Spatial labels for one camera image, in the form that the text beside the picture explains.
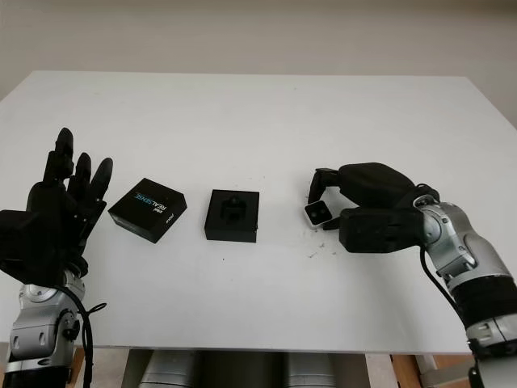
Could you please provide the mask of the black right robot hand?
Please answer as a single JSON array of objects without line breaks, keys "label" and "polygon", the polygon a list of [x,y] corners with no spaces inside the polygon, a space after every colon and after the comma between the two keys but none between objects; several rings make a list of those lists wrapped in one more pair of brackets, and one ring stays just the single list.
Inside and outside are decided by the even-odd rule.
[{"label": "black right robot hand", "polygon": [[309,187],[305,216],[312,228],[332,230],[339,220],[322,200],[327,188],[337,188],[353,204],[367,209],[391,209],[416,188],[402,173],[379,162],[354,163],[339,169],[318,168]]}]

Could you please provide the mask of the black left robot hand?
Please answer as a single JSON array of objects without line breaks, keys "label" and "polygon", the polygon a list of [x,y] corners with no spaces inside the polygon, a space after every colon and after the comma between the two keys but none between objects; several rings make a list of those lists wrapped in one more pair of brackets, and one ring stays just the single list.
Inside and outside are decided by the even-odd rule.
[{"label": "black left robot hand", "polygon": [[41,213],[57,237],[60,266],[76,276],[88,273],[82,257],[87,239],[106,208],[103,200],[113,170],[113,160],[105,158],[96,172],[89,154],[73,160],[74,136],[63,128],[55,149],[48,153],[43,179],[29,192],[27,210]]}]

